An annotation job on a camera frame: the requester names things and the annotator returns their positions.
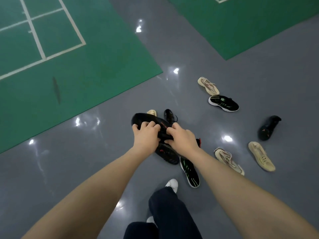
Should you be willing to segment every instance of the glossy floor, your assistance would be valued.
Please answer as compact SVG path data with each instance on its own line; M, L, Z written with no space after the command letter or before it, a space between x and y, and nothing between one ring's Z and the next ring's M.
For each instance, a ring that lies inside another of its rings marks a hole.
M247 178L319 229L319 16L225 61L167 0L110 1L164 73L0 154L0 238L21 237L78 184L125 153L133 145L134 113L156 109L162 116L166 108L201 137L204 150L231 152ZM217 83L240 109L211 106L197 84L200 76ZM261 144L275 173L263 171L247 147L271 115L282 121ZM203 238L240 237L202 177L192 189L180 166L154 154L133 175L99 238L121 238L130 222L145 221L149 197L171 178L179 181L178 196Z

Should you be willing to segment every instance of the leg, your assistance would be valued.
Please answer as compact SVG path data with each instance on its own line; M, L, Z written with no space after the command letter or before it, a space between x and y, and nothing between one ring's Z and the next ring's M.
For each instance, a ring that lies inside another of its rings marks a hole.
M124 239L158 239L159 232L154 223L133 222L126 228Z
M159 238L202 238L185 204L171 187L154 192L148 205L159 228Z

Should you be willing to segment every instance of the person's right arm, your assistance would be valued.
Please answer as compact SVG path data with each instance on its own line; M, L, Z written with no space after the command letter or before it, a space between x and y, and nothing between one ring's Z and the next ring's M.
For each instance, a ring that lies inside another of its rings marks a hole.
M177 123L167 140L200 171L218 203L244 238L319 238L319 232L285 203L197 146L194 134Z

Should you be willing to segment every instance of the green court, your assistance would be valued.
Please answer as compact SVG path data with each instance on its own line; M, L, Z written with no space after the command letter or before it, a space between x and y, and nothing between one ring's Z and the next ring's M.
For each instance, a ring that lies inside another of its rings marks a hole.
M319 0L169 0L224 58L319 13Z
M0 43L0 153L162 72L108 0L1 0Z

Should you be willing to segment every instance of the hand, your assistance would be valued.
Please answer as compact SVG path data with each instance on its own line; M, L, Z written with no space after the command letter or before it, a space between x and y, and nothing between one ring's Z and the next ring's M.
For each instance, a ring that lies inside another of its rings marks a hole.
M174 140L165 140L164 142L180 155L188 158L191 153L199 150L195 135L190 130L185 130L175 122L172 127L166 129L168 135L172 135Z
M134 132L134 145L133 149L140 152L146 158L155 152L157 146L159 145L160 139L157 138L157 134L160 131L160 125L151 121L143 122L141 124L141 129L138 129L138 125L134 124L132 126Z

